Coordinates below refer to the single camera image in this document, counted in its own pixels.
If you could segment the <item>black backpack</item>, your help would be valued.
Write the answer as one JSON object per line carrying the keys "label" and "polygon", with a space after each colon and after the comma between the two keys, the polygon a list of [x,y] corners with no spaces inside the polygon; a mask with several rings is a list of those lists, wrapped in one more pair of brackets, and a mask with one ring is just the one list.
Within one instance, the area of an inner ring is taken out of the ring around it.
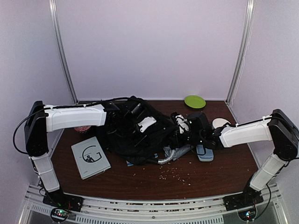
{"label": "black backpack", "polygon": [[164,147],[176,150],[186,145],[178,125],[142,98],[113,98],[103,105],[109,106],[103,126],[109,145],[134,165],[157,163],[154,154]]}

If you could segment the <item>grey book letter G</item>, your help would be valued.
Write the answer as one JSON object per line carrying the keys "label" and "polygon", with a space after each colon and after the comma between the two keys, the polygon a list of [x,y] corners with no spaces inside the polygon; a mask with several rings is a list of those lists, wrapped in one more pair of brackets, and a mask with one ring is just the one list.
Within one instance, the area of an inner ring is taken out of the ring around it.
{"label": "grey book letter G", "polygon": [[111,168],[111,164],[96,137],[72,145],[71,149],[82,180]]}

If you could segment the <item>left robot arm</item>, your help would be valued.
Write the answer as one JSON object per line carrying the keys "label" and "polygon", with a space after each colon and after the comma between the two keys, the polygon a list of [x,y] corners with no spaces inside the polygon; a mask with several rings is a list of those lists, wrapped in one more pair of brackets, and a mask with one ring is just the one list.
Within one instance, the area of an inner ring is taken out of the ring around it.
{"label": "left robot arm", "polygon": [[48,134],[82,126],[106,126],[108,119],[120,122],[117,129],[124,128],[125,110],[121,109],[121,105],[128,100],[120,98],[118,104],[115,104],[114,99],[80,105],[46,105],[41,100],[33,103],[25,118],[25,148],[46,195],[57,207],[66,205],[67,196],[50,158]]}

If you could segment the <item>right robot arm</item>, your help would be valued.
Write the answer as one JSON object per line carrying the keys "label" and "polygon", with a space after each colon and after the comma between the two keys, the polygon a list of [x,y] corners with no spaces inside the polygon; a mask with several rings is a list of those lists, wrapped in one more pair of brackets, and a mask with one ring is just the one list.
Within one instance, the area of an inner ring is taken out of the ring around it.
{"label": "right robot arm", "polygon": [[187,118],[175,112],[171,118],[178,125],[178,145],[194,148],[202,160],[211,161],[214,150],[258,141],[273,142],[273,152],[240,194],[239,201],[244,206],[251,205],[269,181],[297,159],[299,130],[280,109],[243,124],[231,124],[224,119],[214,119],[209,124],[203,112],[192,113]]}

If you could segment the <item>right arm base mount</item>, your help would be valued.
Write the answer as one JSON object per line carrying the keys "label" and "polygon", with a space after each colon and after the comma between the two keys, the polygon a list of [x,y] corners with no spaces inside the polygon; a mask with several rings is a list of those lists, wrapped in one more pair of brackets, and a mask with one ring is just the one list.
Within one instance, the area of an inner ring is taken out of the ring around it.
{"label": "right arm base mount", "polygon": [[237,210],[238,217],[245,222],[253,221],[257,217],[256,205],[263,201],[262,196],[253,198],[243,193],[225,196],[223,198],[226,211]]}

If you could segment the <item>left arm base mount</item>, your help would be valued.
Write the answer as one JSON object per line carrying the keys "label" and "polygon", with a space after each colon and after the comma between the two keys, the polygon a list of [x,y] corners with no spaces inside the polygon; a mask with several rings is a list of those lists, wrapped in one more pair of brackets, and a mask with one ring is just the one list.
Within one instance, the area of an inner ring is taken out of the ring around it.
{"label": "left arm base mount", "polygon": [[59,205],[54,203],[51,199],[44,196],[43,203],[53,206],[50,211],[50,218],[56,222],[61,223],[68,219],[72,211],[80,212],[84,199],[79,196],[66,195],[66,203],[64,205]]}

